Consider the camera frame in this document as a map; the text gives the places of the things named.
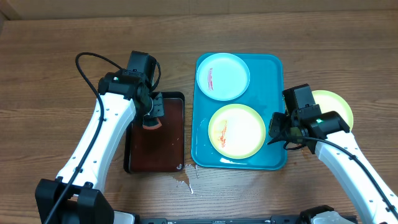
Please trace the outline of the teal plastic tray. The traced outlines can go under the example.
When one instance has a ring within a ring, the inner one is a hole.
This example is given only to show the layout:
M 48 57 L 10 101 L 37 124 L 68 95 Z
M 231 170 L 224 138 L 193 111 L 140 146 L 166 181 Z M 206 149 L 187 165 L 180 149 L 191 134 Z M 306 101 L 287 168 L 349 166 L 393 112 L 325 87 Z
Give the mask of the teal plastic tray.
M 250 82 L 247 90 L 232 103 L 243 104 L 256 110 L 262 117 L 265 127 L 269 127 L 272 114 L 283 113 L 284 89 L 281 61 L 269 54 L 237 54 L 248 66 Z M 253 156 L 245 159 L 230 159 L 221 155 L 212 145 L 208 136 L 208 126 L 213 114 L 228 101 L 216 101 L 207 97 L 197 84 L 193 91 L 192 146 L 193 161 L 202 167 L 229 169 L 279 170 L 287 162 L 287 151 L 282 142 L 268 145 L 264 143 Z

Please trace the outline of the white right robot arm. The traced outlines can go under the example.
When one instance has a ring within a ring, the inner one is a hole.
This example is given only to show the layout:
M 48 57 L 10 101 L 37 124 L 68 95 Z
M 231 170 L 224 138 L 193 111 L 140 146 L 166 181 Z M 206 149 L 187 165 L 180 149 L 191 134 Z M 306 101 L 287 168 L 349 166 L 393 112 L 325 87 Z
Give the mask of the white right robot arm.
M 299 110 L 272 115 L 269 144 L 307 146 L 335 176 L 363 223 L 397 223 L 397 194 L 361 152 L 353 133 L 336 112 L 299 118 Z

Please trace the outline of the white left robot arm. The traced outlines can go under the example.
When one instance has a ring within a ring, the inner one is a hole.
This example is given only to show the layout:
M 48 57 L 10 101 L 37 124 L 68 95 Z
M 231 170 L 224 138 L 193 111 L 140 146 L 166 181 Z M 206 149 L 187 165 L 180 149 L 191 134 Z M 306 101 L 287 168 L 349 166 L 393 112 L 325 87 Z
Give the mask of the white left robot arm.
M 40 180 L 35 199 L 42 223 L 135 223 L 104 197 L 106 177 L 121 137 L 154 110 L 153 73 L 120 69 L 101 78 L 95 110 L 75 151 L 55 180 Z

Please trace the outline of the yellow plate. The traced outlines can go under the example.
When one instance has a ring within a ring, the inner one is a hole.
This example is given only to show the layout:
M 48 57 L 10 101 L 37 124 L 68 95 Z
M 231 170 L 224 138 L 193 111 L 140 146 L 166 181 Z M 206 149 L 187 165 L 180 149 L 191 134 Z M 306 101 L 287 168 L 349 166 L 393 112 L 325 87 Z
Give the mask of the yellow plate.
M 230 104 L 213 114 L 208 125 L 208 136 L 221 155 L 246 159 L 263 146 L 266 127 L 256 110 L 242 104 Z
M 336 111 L 352 130 L 354 125 L 353 112 L 349 104 L 340 95 L 327 90 L 314 90 L 312 95 L 315 103 L 320 105 L 322 113 Z

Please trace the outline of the yellow plate front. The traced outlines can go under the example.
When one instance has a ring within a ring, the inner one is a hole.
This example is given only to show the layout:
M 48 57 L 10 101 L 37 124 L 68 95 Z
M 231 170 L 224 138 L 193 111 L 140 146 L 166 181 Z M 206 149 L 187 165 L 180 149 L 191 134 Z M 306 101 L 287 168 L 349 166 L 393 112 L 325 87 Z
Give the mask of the yellow plate front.
M 312 95 L 315 103 L 320 105 L 322 113 L 336 111 L 352 130 L 354 125 L 353 112 L 349 104 L 340 95 L 327 90 L 314 90 Z

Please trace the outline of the yellow plate back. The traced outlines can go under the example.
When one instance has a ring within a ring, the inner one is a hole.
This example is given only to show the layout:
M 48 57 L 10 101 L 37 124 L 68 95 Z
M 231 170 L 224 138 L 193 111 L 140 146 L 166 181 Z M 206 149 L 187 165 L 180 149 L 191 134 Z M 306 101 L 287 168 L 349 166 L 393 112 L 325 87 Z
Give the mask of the yellow plate back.
M 213 114 L 208 125 L 208 136 L 221 155 L 246 159 L 263 146 L 266 127 L 256 110 L 242 104 L 230 104 Z

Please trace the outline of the green and orange sponge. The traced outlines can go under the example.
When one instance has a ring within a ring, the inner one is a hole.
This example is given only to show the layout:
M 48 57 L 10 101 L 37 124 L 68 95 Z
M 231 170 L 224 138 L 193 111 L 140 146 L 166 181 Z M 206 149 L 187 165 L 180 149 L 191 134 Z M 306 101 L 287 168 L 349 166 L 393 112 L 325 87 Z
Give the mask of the green and orange sponge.
M 144 119 L 142 122 L 142 127 L 148 130 L 158 129 L 162 126 L 159 118 L 149 118 Z

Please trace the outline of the light blue plate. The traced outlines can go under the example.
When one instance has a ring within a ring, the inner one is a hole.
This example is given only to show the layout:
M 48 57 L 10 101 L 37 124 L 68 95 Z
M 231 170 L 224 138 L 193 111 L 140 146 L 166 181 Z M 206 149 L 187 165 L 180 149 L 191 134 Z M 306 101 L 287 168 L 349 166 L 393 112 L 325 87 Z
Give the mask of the light blue plate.
M 246 63 L 234 54 L 216 53 L 208 56 L 196 71 L 199 89 L 209 98 L 230 101 L 240 97 L 250 83 Z

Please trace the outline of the black tray with brown water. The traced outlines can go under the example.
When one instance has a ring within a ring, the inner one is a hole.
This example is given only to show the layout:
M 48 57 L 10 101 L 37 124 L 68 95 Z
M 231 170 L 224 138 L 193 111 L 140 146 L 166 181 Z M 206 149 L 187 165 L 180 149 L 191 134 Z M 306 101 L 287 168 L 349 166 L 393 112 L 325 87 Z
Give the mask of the black tray with brown water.
M 148 130 L 134 121 L 127 127 L 124 170 L 133 172 L 179 172 L 185 160 L 185 96 L 179 91 L 163 92 L 162 126 Z

